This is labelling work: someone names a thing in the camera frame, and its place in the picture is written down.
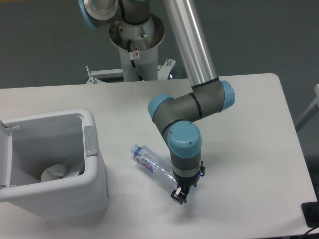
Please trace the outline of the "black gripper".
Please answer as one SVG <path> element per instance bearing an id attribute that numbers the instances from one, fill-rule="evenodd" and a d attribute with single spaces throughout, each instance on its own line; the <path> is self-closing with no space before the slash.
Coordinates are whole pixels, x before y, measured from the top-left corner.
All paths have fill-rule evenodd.
<path id="1" fill-rule="evenodd" d="M 191 186 L 196 185 L 200 177 L 205 176 L 203 161 L 201 160 L 197 166 L 190 170 L 182 170 L 174 165 L 172 169 L 178 187 L 172 191 L 170 197 L 174 201 L 180 201 L 181 204 L 186 203 Z"/>

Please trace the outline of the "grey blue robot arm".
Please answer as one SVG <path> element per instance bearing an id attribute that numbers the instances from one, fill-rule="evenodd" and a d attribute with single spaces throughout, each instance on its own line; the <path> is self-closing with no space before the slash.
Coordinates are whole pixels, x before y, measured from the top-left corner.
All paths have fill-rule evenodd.
<path id="1" fill-rule="evenodd" d="M 148 0 L 81 0 L 78 4 L 88 26 L 109 25 L 126 82 L 159 79 L 158 47 L 165 29 Z M 164 6 L 192 91 L 178 98 L 158 95 L 149 102 L 148 111 L 170 151 L 177 181 L 171 197 L 183 204 L 191 186 L 205 174 L 195 122 L 231 107 L 235 93 L 213 68 L 194 1 L 166 0 Z"/>

